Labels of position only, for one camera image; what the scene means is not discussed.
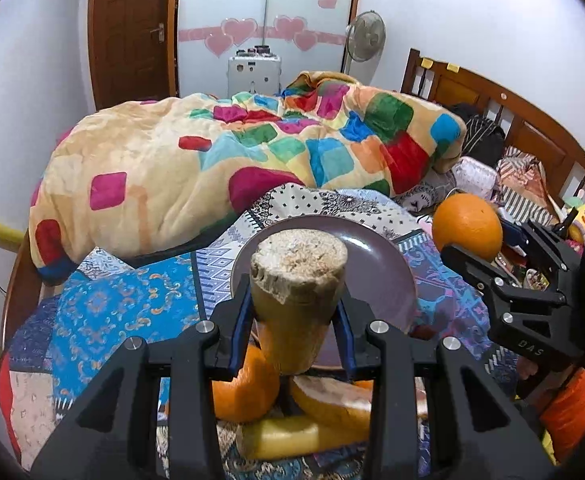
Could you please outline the dark red jujube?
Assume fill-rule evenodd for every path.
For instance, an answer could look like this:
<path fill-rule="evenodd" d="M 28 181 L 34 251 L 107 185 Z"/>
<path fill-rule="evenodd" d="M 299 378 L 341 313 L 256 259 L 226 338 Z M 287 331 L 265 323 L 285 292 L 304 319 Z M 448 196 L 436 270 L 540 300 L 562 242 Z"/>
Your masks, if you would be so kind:
<path fill-rule="evenodd" d="M 426 341 L 432 339 L 437 340 L 439 338 L 437 331 L 432 326 L 422 324 L 415 325 L 409 332 L 409 336 L 414 339 Z"/>

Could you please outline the large orange with sticker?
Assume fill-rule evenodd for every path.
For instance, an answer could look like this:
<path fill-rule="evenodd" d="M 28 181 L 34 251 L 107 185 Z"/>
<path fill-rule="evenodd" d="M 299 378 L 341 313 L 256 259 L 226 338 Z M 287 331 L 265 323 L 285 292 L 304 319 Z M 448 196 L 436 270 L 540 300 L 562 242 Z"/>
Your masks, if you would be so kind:
<path fill-rule="evenodd" d="M 249 344 L 244 366 L 231 382 L 212 382 L 217 419 L 233 424 L 255 422 L 273 407 L 280 376 L 261 349 Z"/>

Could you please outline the yellow sugarcane piece back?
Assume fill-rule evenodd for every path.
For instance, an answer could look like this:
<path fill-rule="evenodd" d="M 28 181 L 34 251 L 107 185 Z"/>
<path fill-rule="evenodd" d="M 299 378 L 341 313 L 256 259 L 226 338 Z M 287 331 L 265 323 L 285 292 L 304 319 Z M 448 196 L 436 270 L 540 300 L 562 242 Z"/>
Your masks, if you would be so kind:
<path fill-rule="evenodd" d="M 365 442 L 368 435 L 368 430 L 329 426 L 306 415 L 294 415 L 240 425 L 236 446 L 246 460 L 283 460 Z"/>

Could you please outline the yellow sugarcane piece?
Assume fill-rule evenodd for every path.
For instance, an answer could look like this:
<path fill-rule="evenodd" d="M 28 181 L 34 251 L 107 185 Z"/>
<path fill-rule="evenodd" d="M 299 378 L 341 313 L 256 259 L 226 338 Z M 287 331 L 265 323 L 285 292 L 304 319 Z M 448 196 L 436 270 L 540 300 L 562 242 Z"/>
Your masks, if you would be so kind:
<path fill-rule="evenodd" d="M 306 415 L 294 415 L 240 425 L 236 446 L 246 460 L 283 460 L 365 442 L 368 435 L 368 430 L 329 426 Z"/>
<path fill-rule="evenodd" d="M 265 359 L 282 376 L 309 370 L 344 289 L 347 246 L 312 229 L 276 232 L 250 259 L 250 289 Z"/>

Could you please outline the yellow sugarcane piece front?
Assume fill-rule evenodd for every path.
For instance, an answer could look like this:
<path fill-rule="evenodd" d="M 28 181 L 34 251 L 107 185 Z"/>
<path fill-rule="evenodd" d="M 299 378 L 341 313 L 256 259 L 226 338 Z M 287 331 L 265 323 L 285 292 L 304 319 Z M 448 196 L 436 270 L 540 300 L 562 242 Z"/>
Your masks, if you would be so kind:
<path fill-rule="evenodd" d="M 347 246 L 312 229 L 276 232 L 250 259 L 250 289 L 265 359 L 282 376 L 309 370 L 344 289 Z"/>

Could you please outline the blue patterned bed cloth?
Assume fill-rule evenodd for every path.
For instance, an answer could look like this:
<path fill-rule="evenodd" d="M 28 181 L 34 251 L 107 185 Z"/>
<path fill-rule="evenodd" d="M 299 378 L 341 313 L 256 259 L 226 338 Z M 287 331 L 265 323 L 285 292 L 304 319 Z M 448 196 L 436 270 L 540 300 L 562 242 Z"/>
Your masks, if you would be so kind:
<path fill-rule="evenodd" d="M 411 322 L 463 341 L 507 394 L 516 356 L 487 338 L 479 296 L 441 261 L 416 219 L 375 191 L 317 191 L 285 184 L 267 192 L 206 248 L 132 268 L 94 252 L 62 286 L 46 292 L 8 340 L 0 365 L 0 405 L 18 460 L 30 468 L 76 397 L 126 338 L 172 338 L 230 298 L 240 249 L 257 232 L 321 214 L 361 222 L 399 248 L 413 273 Z"/>

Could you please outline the wooden headboard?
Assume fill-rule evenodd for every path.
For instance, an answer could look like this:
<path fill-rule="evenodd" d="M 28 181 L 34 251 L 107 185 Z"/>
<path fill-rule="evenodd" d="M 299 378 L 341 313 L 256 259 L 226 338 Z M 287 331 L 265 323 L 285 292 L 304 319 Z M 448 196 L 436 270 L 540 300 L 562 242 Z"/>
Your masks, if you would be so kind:
<path fill-rule="evenodd" d="M 549 195 L 559 204 L 585 192 L 585 149 L 557 120 L 515 92 L 451 63 L 408 53 L 401 91 L 452 106 L 465 103 L 505 132 L 505 143 L 541 161 Z"/>

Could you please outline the pink white pouch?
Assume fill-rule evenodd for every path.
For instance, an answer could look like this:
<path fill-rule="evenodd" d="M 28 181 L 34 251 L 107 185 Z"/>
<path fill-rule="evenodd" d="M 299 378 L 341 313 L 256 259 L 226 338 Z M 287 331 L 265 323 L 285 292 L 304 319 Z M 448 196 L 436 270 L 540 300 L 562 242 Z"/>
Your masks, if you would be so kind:
<path fill-rule="evenodd" d="M 501 183 L 497 171 L 469 156 L 463 156 L 452 167 L 455 188 L 459 192 L 469 193 L 495 202 L 501 194 Z"/>

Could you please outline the purple round plate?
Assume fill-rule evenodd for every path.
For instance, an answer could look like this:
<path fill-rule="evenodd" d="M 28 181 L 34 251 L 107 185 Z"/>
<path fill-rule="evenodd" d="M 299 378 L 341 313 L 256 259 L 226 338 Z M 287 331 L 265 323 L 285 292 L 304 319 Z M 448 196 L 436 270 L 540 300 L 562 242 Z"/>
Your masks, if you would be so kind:
<path fill-rule="evenodd" d="M 341 238 L 349 252 L 345 284 L 350 295 L 369 304 L 373 315 L 407 333 L 418 301 L 416 283 L 402 252 L 391 240 L 361 222 L 328 216 L 302 216 L 278 221 L 248 240 L 235 260 L 230 289 L 250 272 L 250 258 L 259 243 L 289 229 L 312 229 Z"/>

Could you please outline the black striped bag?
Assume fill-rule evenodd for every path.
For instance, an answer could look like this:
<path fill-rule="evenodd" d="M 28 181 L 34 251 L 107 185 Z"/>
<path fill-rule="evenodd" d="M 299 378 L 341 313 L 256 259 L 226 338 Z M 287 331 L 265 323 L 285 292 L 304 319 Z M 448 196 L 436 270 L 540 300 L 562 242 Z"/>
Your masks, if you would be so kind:
<path fill-rule="evenodd" d="M 467 128 L 461 154 L 496 169 L 505 148 L 506 134 L 501 126 L 467 103 L 455 104 L 449 110 L 463 119 Z"/>

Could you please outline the colourful patchwork blanket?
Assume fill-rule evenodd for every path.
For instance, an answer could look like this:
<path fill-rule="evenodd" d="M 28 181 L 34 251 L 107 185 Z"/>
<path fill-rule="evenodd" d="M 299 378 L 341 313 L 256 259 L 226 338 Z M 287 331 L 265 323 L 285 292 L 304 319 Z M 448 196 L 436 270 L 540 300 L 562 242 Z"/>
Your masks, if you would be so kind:
<path fill-rule="evenodd" d="M 393 197 L 453 166 L 466 132 L 440 105 L 332 72 L 303 72 L 278 96 L 125 102 L 53 150 L 31 200 L 31 258 L 58 282 L 95 248 L 161 256 L 286 183 Z"/>

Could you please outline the standing electric fan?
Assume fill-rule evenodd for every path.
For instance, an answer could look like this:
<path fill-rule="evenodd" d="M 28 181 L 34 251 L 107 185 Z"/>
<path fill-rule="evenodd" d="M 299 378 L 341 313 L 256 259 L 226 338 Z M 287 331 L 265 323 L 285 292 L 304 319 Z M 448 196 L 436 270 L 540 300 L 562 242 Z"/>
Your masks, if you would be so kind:
<path fill-rule="evenodd" d="M 344 73 L 350 74 L 353 63 L 365 63 L 385 47 L 385 21 L 374 10 L 355 16 L 345 34 Z"/>

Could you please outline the white appliance box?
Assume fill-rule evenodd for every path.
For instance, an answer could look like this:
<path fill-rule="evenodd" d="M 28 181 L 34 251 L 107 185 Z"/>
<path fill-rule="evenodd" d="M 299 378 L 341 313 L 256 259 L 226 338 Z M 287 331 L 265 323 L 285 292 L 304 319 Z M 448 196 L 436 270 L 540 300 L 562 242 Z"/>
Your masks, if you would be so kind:
<path fill-rule="evenodd" d="M 277 96 L 282 90 L 282 59 L 268 46 L 237 50 L 228 59 L 227 93 L 239 92 Z"/>

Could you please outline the white sliding wardrobe with hearts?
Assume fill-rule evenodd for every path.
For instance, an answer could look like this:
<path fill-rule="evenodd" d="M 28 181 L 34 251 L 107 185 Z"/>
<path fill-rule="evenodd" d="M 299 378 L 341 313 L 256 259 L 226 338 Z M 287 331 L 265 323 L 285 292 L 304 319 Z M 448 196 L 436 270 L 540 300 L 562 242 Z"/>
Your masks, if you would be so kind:
<path fill-rule="evenodd" d="M 180 96 L 230 95 L 230 58 L 266 46 L 280 82 L 303 70 L 339 72 L 356 0 L 178 0 L 176 69 Z"/>

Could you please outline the brown wooden door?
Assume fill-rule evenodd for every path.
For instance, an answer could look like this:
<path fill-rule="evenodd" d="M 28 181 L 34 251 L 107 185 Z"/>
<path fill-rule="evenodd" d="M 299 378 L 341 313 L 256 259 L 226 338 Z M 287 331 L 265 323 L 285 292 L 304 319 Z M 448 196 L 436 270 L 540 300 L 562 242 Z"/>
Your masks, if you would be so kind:
<path fill-rule="evenodd" d="M 96 107 L 178 93 L 176 0 L 87 0 L 87 42 Z"/>

